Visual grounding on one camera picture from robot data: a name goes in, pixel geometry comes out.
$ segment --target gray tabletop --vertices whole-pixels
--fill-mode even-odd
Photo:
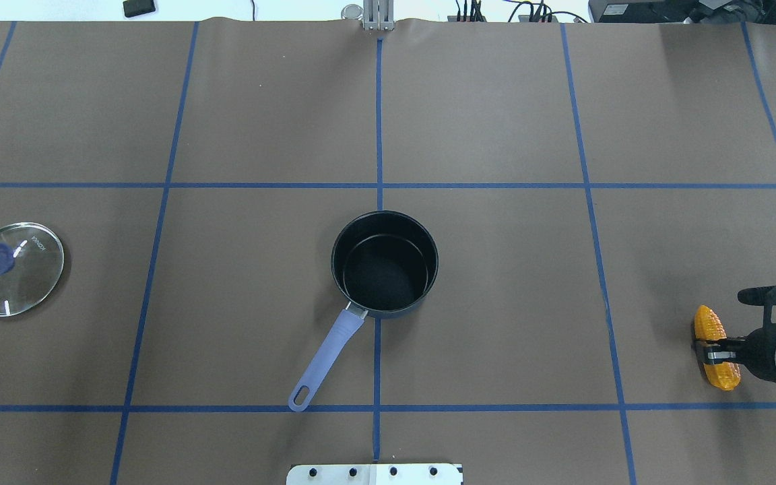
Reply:
[[[434,236],[423,306],[344,306],[358,214]],[[776,27],[0,23],[0,227],[67,251],[0,319],[0,483],[776,483],[776,384],[731,393],[700,304],[776,284]]]

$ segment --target white background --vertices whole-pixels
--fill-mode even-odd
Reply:
[[[357,0],[255,0],[258,21],[318,21],[340,18],[341,9]],[[0,20],[24,21],[197,21],[215,16],[249,20],[250,0],[155,0],[157,11],[126,19],[121,0],[0,0]],[[589,19],[587,0],[547,0],[553,10],[568,10]],[[514,3],[483,0],[488,22],[505,22]],[[394,20],[420,18],[446,22],[455,15],[453,0],[394,0]],[[529,13],[523,6],[518,13]],[[570,15],[558,15],[562,22]]]

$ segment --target robotic arm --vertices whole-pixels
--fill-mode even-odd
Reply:
[[[727,338],[717,315],[702,306],[694,319],[697,358],[704,364],[709,382],[723,390],[738,385],[737,364],[764,381],[776,383],[776,323],[772,322],[776,286],[744,289],[738,292],[738,301],[763,307],[763,328],[746,337]]]

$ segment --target blue handle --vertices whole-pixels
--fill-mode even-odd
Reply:
[[[311,404],[313,396],[317,394],[319,386],[323,384],[333,362],[337,360],[337,356],[343,350],[343,346],[361,328],[363,323],[364,317],[358,316],[349,310],[343,310],[339,313],[335,320],[335,325],[329,331],[329,335],[323,340],[323,344],[319,346],[317,355],[313,356],[311,365],[307,366],[307,370],[301,376],[301,380],[298,381],[295,389],[292,390],[292,394],[289,395],[289,408],[292,411],[301,412],[307,409],[307,406]],[[296,404],[296,397],[305,388],[308,390],[307,395],[301,404]]]

